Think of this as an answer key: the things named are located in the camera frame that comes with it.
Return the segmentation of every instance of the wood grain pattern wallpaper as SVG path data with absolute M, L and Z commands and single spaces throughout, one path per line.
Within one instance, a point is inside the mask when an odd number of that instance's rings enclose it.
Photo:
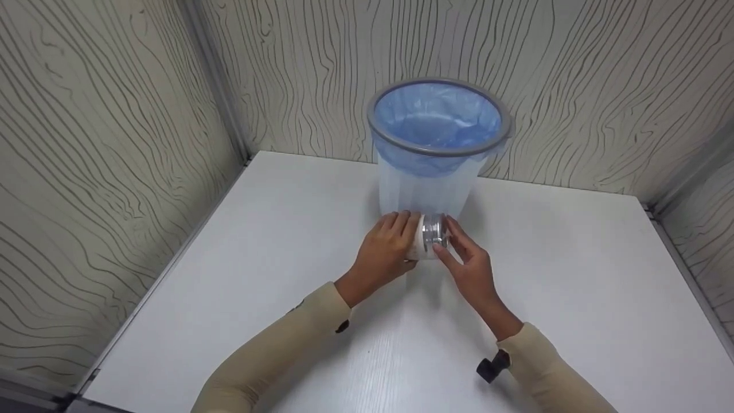
M 517 121 L 483 176 L 652 198 L 734 115 L 734 1 L 206 0 L 250 147 L 373 162 L 365 106 L 446 76 Z
M 0 1 L 0 368 L 73 386 L 239 169 L 175 0 Z
M 734 340 L 734 154 L 662 223 Z

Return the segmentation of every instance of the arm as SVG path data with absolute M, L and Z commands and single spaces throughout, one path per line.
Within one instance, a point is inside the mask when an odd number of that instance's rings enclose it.
M 510 357 L 510 373 L 547 413 L 611 413 L 614 407 L 584 380 L 533 325 L 507 309 L 495 290 L 489 254 L 447 218 L 453 245 L 463 263 L 440 245 L 434 251 L 454 277 L 459 291 L 497 337 Z
M 351 308 L 415 267 L 405 261 L 421 215 L 393 212 L 365 236 L 352 268 L 230 355 L 204 383 L 192 413 L 248 413 L 308 349 L 333 334 Z

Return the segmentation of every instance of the jar lid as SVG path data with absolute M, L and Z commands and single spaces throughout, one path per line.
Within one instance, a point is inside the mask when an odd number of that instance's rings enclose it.
M 425 214 L 423 216 L 423 248 L 431 251 L 433 244 L 448 248 L 451 234 L 446 227 L 446 214 Z

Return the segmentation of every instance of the person's left hand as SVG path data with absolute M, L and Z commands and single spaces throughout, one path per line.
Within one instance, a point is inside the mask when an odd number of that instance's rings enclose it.
M 391 212 L 367 233 L 354 265 L 334 283 L 350 307 L 415 268 L 417 262 L 405 257 L 420 220 L 420 212 Z

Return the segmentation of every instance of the black clip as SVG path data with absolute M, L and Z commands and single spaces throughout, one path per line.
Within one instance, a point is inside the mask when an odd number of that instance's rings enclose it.
M 478 366 L 476 366 L 476 372 L 479 374 L 487 383 L 492 383 L 497 376 L 500 375 L 502 370 L 509 367 L 509 354 L 504 350 L 497 352 L 497 355 L 492 361 L 483 359 Z

